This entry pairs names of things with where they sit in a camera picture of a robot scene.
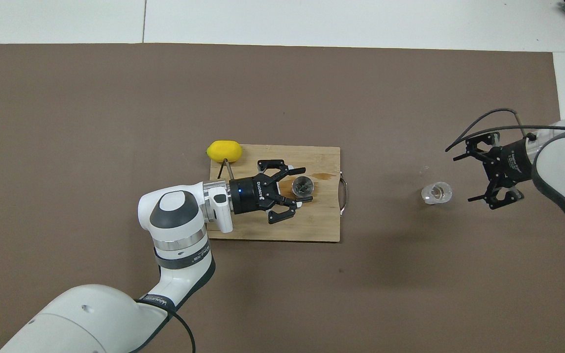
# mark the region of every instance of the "clear glass cup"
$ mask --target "clear glass cup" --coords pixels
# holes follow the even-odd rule
[[[422,188],[422,199],[429,205],[446,203],[453,197],[453,189],[444,181],[438,181]]]

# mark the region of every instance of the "lemon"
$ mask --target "lemon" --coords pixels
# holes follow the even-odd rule
[[[210,144],[206,149],[206,154],[218,163],[222,163],[224,158],[228,158],[229,162],[237,161],[243,150],[237,141],[217,140]]]

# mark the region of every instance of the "cutting board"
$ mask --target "cutting board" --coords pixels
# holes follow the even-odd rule
[[[315,188],[311,202],[298,208],[296,215],[285,221],[269,224],[265,212],[255,211],[232,215],[233,231],[222,233],[214,224],[208,226],[212,239],[242,239],[267,241],[339,241],[339,147],[241,145],[243,155],[231,163],[235,178],[253,177],[258,173],[260,159],[284,159],[285,164],[294,168],[307,168],[306,177],[311,178]],[[216,179],[221,165],[210,164],[210,178]],[[278,170],[268,170],[272,175]],[[287,176],[279,182],[281,195],[295,199],[291,184],[300,175]],[[229,178],[226,168],[222,178]],[[275,206],[274,210],[284,210]]]

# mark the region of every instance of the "black cable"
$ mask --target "black cable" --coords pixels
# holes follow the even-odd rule
[[[186,321],[184,321],[184,319],[182,319],[182,317],[180,317],[180,315],[178,315],[178,313],[175,313],[174,311],[167,310],[166,308],[164,308],[160,305],[153,304],[153,303],[150,303],[150,302],[144,302],[144,301],[139,300],[139,299],[135,299],[134,301],[137,302],[137,303],[143,303],[143,304],[155,306],[159,309],[163,309],[164,311],[167,311],[168,314],[170,314],[171,316],[175,317],[178,321],[180,321],[180,324],[182,324],[182,326],[184,326],[186,333],[189,334],[189,339],[191,340],[191,351],[193,353],[195,353],[195,338],[193,337],[193,331],[191,331],[191,328],[189,327],[189,325],[186,323]]]
[[[462,143],[464,141],[466,141],[469,138],[473,138],[477,135],[480,134],[485,134],[485,132],[492,132],[492,131],[496,131],[496,130],[511,130],[511,129],[548,129],[548,130],[565,130],[565,126],[549,126],[549,125],[510,125],[510,126],[500,126],[500,127],[493,127],[491,129],[485,129],[485,130],[480,130],[477,131],[473,134],[469,134],[468,136],[465,137],[461,137],[455,140],[455,142],[451,143],[451,145],[449,147],[446,147],[446,149],[444,150],[444,152],[448,152],[451,150],[451,148],[455,147],[456,145],[459,145],[459,143]]]
[[[476,125],[479,121],[483,120],[486,116],[488,116],[489,114],[492,113],[496,113],[496,112],[510,112],[514,115],[514,118],[516,118],[516,122],[518,123],[518,125],[522,125],[522,121],[520,121],[520,117],[518,116],[518,112],[516,112],[515,110],[511,109],[511,108],[497,108],[497,109],[493,109],[490,110],[489,112],[481,115],[480,117],[478,117],[477,119],[475,119],[472,124],[470,124],[463,132],[462,134],[459,135],[459,137],[457,137],[455,139],[455,142],[457,142],[460,138],[462,138],[465,134],[467,134],[468,131],[470,131],[471,128],[474,127],[474,125]],[[524,133],[524,129],[520,129],[522,131],[522,137],[524,138],[525,136],[527,136]]]

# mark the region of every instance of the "brown mat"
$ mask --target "brown mat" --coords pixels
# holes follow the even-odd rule
[[[565,352],[562,212],[529,183],[467,203],[483,169],[442,152],[503,106],[558,120],[551,54],[0,45],[0,347],[72,286],[152,288],[139,197],[207,179],[206,147],[235,139],[341,147],[350,195],[341,243],[211,243],[180,312],[198,351]],[[424,205],[440,179],[455,199]],[[188,345],[172,322],[146,351]]]

